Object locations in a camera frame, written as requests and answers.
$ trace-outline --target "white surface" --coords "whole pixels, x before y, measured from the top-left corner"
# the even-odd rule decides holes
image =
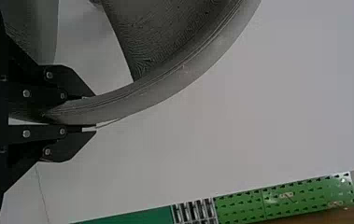
[[[73,3],[60,4],[59,62],[97,93],[128,83],[105,15]],[[52,224],[349,170],[347,0],[262,1],[232,48],[186,90],[101,130],[70,162],[39,165]]]
[[[35,168],[28,171],[4,196],[0,224],[48,224]]]

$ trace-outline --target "screw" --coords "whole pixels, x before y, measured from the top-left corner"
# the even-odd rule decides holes
[[[64,135],[65,134],[65,129],[60,129],[60,135]]]
[[[22,95],[23,95],[25,98],[28,98],[28,97],[31,97],[31,92],[28,91],[28,90],[24,90],[24,91],[22,92]]]
[[[45,149],[43,149],[43,154],[44,154],[45,156],[49,156],[49,155],[51,154],[51,149],[48,148],[48,147],[46,147]]]
[[[7,146],[0,147],[0,154],[7,153]]]
[[[29,138],[31,136],[31,132],[29,130],[24,130],[22,132],[22,137]]]
[[[46,78],[52,79],[53,77],[54,77],[54,75],[51,72],[46,73]]]

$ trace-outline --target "gray textured surface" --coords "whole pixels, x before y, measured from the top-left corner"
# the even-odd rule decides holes
[[[134,80],[175,54],[231,0],[102,0]]]
[[[188,32],[193,28],[190,23],[186,21],[185,23],[181,23],[181,27],[178,27],[178,30],[181,34],[184,34],[182,31],[186,32],[183,35],[185,37],[179,38],[175,35],[173,36],[174,39],[163,43],[165,47],[171,50],[170,52],[165,48],[161,50],[155,49],[151,52],[149,51],[151,44],[144,45],[142,51],[140,48],[142,43],[134,46],[127,45],[128,48],[134,48],[135,50],[124,51],[129,65],[131,65],[129,61],[132,59],[137,59],[138,61],[142,59],[141,56],[129,57],[130,54],[144,54],[148,58],[156,59],[153,60],[154,64],[149,63],[145,65],[148,69],[150,68],[148,74],[133,84],[116,91],[83,100],[68,101],[44,113],[44,116],[61,123],[93,124],[113,119],[122,119],[158,104],[187,87],[219,59],[244,30],[260,2],[258,0],[225,0],[223,4],[219,4],[219,6],[223,6],[222,10],[217,11],[213,8],[213,17],[203,16],[198,18],[203,20],[200,22],[205,21],[205,23],[201,23],[197,27],[193,26],[197,29],[194,35]],[[163,10],[166,9],[166,6],[163,4],[159,4],[159,6],[162,6]],[[180,12],[170,11],[170,13],[187,16],[187,13],[182,13],[185,10],[193,14],[190,6],[189,4],[186,6],[180,5]],[[147,12],[151,12],[150,8],[144,9]],[[132,12],[128,13],[130,14],[126,14],[125,16],[128,16],[128,18],[132,17]],[[197,8],[195,13],[205,15],[205,10]],[[149,27],[156,27],[155,23],[163,22],[162,17],[149,18],[152,19],[150,21],[152,24]],[[135,28],[131,28],[130,25],[128,28],[133,29],[132,35],[137,35],[134,33]],[[160,31],[148,32],[146,38],[148,43],[150,43],[151,38],[161,37],[161,35],[158,36],[159,33]],[[175,43],[175,41],[179,40],[185,41],[186,44],[178,44],[180,46],[179,49],[174,48],[173,44],[170,45],[170,43]]]

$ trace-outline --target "gray curved object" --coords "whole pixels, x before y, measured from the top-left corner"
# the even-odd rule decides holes
[[[53,63],[58,0],[0,0],[7,34],[37,63]]]
[[[65,124],[122,119],[181,91],[241,34],[259,0],[103,0],[135,82],[43,116]]]

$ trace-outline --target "black metal bracket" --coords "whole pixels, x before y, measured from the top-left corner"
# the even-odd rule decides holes
[[[83,126],[8,125],[9,117],[37,120],[30,110],[46,110],[67,100],[94,96],[71,68],[38,65],[5,32],[0,11],[0,205],[3,194],[38,161],[71,160],[95,135]]]

